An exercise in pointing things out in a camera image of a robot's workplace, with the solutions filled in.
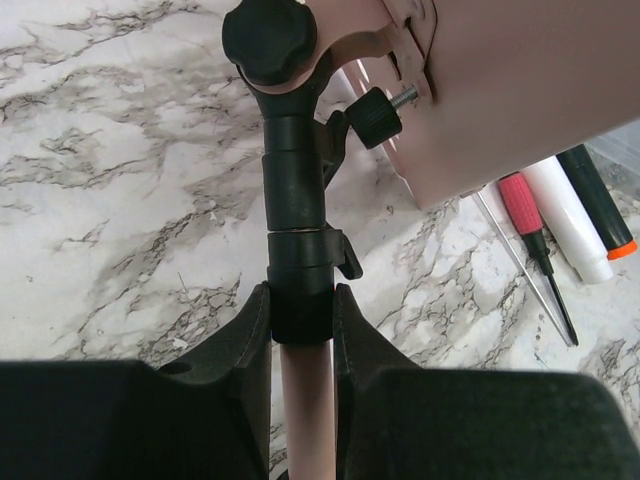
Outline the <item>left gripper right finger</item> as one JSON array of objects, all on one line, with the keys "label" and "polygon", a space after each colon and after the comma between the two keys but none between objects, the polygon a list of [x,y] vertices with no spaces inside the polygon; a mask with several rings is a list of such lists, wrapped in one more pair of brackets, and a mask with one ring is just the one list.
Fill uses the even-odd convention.
[{"label": "left gripper right finger", "polygon": [[612,395],[568,373],[425,369],[334,295],[341,479],[635,479]]}]

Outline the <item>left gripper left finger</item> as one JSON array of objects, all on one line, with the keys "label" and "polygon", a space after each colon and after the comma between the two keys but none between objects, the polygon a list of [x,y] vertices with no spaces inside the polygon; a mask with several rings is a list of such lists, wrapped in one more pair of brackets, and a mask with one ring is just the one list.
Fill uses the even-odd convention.
[{"label": "left gripper left finger", "polygon": [[269,291],[160,367],[138,360],[5,361],[5,479],[265,479]]}]

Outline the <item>white microphone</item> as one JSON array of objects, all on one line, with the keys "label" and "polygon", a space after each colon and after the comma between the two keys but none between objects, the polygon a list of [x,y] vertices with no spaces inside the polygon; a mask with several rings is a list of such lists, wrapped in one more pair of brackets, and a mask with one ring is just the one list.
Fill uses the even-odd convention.
[{"label": "white microphone", "polygon": [[521,173],[544,222],[581,280],[593,285],[612,279],[608,252],[558,159],[549,157]]}]

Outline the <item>black microphone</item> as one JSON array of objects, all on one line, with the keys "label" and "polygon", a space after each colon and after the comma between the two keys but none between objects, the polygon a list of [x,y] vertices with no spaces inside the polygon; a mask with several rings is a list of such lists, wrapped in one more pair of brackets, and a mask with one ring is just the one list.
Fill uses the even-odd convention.
[{"label": "black microphone", "polygon": [[580,144],[556,157],[605,246],[607,258],[617,260],[635,253],[638,244],[586,147]]}]

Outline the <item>pink music stand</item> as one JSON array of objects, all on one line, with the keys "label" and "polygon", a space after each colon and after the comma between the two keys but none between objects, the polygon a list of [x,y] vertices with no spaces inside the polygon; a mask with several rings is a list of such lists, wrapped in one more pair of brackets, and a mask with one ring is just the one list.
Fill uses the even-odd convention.
[{"label": "pink music stand", "polygon": [[345,135],[398,137],[420,204],[639,114],[635,1],[243,1],[222,45],[264,121],[270,321],[293,479],[335,479],[334,274],[361,269],[329,226]]}]

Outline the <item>red handled screwdriver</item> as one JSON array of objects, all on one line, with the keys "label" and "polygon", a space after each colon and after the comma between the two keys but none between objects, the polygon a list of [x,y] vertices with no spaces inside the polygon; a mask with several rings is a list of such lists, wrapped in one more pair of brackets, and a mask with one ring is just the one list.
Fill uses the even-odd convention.
[{"label": "red handled screwdriver", "polygon": [[510,220],[524,242],[529,256],[537,263],[541,273],[547,279],[571,344],[578,346],[576,330],[554,278],[550,251],[544,239],[542,219],[524,176],[516,172],[502,177],[498,181],[498,189]]}]

